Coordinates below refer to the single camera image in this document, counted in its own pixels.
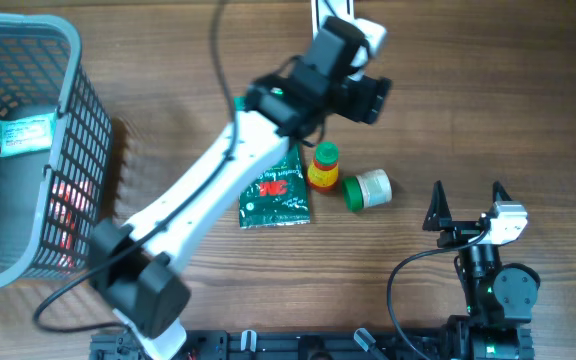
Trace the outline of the green lid white jar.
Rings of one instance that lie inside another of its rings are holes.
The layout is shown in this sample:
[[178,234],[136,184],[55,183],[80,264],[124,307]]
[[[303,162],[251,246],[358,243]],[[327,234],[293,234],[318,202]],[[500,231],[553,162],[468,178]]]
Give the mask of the green lid white jar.
[[346,177],[342,180],[341,185],[346,206],[351,212],[358,212],[392,201],[391,182],[383,169]]

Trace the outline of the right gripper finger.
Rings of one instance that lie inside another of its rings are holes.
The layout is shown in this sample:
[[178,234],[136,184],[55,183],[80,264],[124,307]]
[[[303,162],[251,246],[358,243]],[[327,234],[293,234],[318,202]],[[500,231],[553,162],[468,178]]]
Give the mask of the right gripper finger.
[[493,202],[511,202],[512,198],[507,193],[500,181],[495,181],[492,185]]
[[449,210],[444,188],[440,180],[433,185],[431,202],[424,218],[424,231],[447,231],[453,227],[452,215]]

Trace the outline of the green 3M gloves packet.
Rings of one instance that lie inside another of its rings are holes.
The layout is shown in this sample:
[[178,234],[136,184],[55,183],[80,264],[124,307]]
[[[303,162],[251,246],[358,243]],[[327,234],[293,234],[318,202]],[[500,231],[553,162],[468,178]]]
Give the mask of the green 3M gloves packet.
[[308,224],[311,220],[301,149],[294,145],[239,196],[241,229]]

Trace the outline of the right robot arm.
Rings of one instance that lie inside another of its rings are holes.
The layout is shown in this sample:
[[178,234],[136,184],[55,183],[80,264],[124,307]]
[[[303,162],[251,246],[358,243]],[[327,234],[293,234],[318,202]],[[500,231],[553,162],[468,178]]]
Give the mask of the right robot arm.
[[433,186],[422,225],[438,232],[440,249],[455,248],[456,271],[467,305],[465,316],[452,315],[439,332],[439,359],[509,359],[535,357],[532,308],[541,280],[520,263],[504,264],[499,249],[520,237],[528,223],[524,206],[511,199],[500,182],[492,187],[492,206],[476,221],[452,218],[444,188]]

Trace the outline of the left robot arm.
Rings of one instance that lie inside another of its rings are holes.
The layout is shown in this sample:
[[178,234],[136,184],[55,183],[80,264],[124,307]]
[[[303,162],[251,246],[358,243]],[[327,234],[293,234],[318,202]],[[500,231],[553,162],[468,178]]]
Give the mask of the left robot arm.
[[363,69],[386,34],[366,19],[326,17],[290,74],[255,79],[233,123],[169,190],[123,226],[104,220],[94,228],[90,284],[147,356],[171,359],[186,342],[179,316],[190,290],[180,274],[240,193],[328,115],[377,120],[391,82]]

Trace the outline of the green cap sauce bottle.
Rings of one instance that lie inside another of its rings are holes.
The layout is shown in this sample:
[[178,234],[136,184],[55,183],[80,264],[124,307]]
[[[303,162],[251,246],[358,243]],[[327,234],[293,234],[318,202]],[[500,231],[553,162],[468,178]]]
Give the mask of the green cap sauce bottle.
[[332,142],[320,143],[306,172],[310,187],[319,192],[334,189],[339,180],[338,161],[338,147]]

